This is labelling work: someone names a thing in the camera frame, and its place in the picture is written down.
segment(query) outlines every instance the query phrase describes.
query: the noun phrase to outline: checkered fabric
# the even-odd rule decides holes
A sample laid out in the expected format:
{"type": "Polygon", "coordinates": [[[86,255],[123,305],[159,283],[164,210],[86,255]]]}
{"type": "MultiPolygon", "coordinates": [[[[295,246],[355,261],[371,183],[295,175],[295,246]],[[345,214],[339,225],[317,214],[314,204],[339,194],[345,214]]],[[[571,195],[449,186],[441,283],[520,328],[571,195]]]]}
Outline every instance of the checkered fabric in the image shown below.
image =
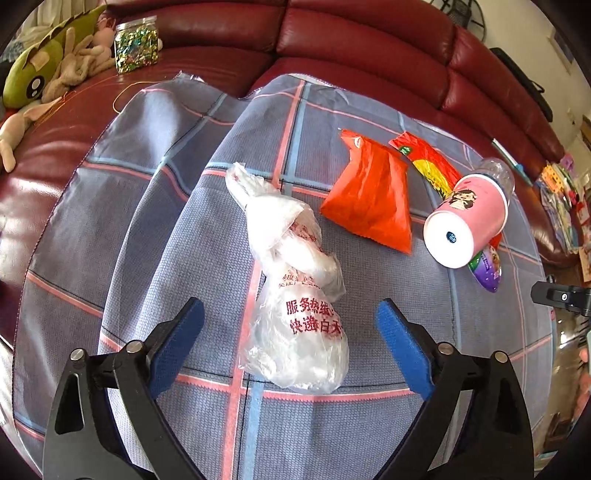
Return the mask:
{"type": "MultiPolygon", "coordinates": [[[[204,302],[205,327],[158,403],[210,480],[374,477],[421,405],[375,329],[385,297],[438,342],[471,355],[508,352],[531,424],[538,423],[550,386],[551,323],[548,308],[530,300],[544,273],[521,205],[511,199],[501,285],[488,293],[467,267],[444,268],[426,250],[423,223],[438,198],[413,167],[412,255],[317,215],[323,248],[338,256],[348,291],[334,304],[350,347],[343,386],[331,395],[299,395],[236,367],[263,278],[225,170],[245,163],[317,213],[349,161],[342,128],[383,144],[409,131],[463,174],[482,160],[446,132],[379,102],[292,76],[238,100],[181,74],[127,104],[74,174],[27,272],[13,401],[39,466],[69,352],[111,352],[145,339],[190,296],[204,302]]],[[[437,462],[450,454],[466,402],[463,396],[437,462]]],[[[132,460],[150,468],[117,391],[111,403],[132,460]]]]}

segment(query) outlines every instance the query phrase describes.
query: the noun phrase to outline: cartoon girl sticker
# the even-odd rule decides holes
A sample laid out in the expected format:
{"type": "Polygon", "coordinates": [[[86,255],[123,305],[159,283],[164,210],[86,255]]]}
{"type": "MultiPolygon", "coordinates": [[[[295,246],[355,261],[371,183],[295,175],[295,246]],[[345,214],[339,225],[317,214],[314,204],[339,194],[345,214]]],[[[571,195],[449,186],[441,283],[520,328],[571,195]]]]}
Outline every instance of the cartoon girl sticker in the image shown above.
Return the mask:
{"type": "Polygon", "coordinates": [[[458,190],[452,193],[449,205],[458,210],[468,210],[473,207],[476,198],[476,194],[471,190],[458,190]]]}

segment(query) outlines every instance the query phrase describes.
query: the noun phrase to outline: orange plastic bag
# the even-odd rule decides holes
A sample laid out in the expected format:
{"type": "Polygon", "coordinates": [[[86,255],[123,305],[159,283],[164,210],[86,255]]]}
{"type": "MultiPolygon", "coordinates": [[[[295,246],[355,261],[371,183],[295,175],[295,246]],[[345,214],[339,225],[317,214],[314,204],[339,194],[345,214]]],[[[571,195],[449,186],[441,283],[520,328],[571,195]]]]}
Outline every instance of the orange plastic bag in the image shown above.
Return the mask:
{"type": "Polygon", "coordinates": [[[343,130],[340,137],[350,162],[320,212],[355,235],[410,254],[408,165],[398,152],[363,135],[343,130]]]}

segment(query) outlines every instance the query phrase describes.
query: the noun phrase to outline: metal screw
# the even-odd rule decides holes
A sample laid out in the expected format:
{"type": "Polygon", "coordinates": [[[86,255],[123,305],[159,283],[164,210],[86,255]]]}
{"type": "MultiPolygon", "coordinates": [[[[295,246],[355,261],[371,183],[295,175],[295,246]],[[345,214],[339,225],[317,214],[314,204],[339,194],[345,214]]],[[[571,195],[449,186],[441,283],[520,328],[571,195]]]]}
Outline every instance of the metal screw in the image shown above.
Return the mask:
{"type": "Polygon", "coordinates": [[[449,343],[440,343],[437,349],[443,353],[443,355],[451,355],[453,353],[453,346],[449,343]]]}
{"type": "Polygon", "coordinates": [[[125,351],[127,353],[138,353],[142,348],[144,348],[144,343],[141,340],[132,340],[125,346],[125,351]]]}
{"type": "Polygon", "coordinates": [[[507,363],[507,360],[509,360],[509,357],[507,356],[507,354],[505,352],[495,352],[495,360],[497,362],[505,364],[505,363],[507,363]]]}
{"type": "Polygon", "coordinates": [[[82,348],[77,348],[76,350],[72,350],[72,353],[70,354],[70,360],[80,360],[84,357],[84,349],[82,348]]]}

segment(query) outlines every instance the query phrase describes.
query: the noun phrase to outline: green plush toy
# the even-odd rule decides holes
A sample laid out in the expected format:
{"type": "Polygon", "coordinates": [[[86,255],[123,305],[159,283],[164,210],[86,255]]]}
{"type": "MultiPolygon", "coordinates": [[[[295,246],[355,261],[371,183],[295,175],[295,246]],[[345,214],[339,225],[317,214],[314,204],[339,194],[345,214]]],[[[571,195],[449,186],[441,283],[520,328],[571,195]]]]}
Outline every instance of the green plush toy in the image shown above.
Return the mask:
{"type": "Polygon", "coordinates": [[[96,7],[87,13],[71,17],[53,28],[39,43],[20,54],[12,65],[2,100],[7,108],[20,109],[41,96],[44,86],[51,80],[64,56],[66,30],[76,31],[75,44],[95,32],[99,15],[106,5],[96,7]]]}

